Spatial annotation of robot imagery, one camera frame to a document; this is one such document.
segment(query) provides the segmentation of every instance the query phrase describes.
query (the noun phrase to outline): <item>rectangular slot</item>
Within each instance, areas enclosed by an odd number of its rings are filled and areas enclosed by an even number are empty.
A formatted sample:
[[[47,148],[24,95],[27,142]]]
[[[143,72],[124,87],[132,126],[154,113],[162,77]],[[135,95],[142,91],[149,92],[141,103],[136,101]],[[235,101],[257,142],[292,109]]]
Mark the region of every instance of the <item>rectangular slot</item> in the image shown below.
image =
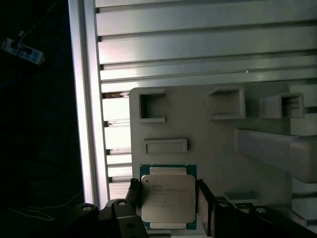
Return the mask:
[[[187,139],[145,140],[146,154],[186,153]]]
[[[260,99],[260,118],[303,118],[305,114],[302,93],[283,93]]]
[[[303,105],[300,103],[300,96],[282,97],[282,117],[300,118],[303,117]]]
[[[139,119],[140,122],[165,122],[161,110],[164,108],[161,99],[164,97],[163,89],[147,90],[139,93]]]
[[[244,119],[243,87],[215,87],[211,93],[211,119]]]

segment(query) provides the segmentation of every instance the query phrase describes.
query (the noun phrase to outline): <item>screw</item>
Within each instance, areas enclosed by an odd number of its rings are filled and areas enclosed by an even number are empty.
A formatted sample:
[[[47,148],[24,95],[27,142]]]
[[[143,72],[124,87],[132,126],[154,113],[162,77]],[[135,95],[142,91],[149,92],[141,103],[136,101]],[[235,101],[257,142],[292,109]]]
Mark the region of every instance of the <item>screw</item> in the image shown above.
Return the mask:
[[[91,210],[91,207],[83,207],[83,211],[89,211]]]
[[[220,206],[221,206],[221,207],[228,207],[228,206],[229,206],[229,204],[228,204],[228,203],[226,203],[226,202],[221,202],[221,203],[220,203]]]
[[[262,207],[258,207],[256,209],[256,211],[259,212],[259,213],[265,213],[266,212],[266,210],[264,208],[262,208]]]
[[[127,202],[126,201],[118,201],[118,204],[119,205],[125,205],[125,204],[127,204]]]

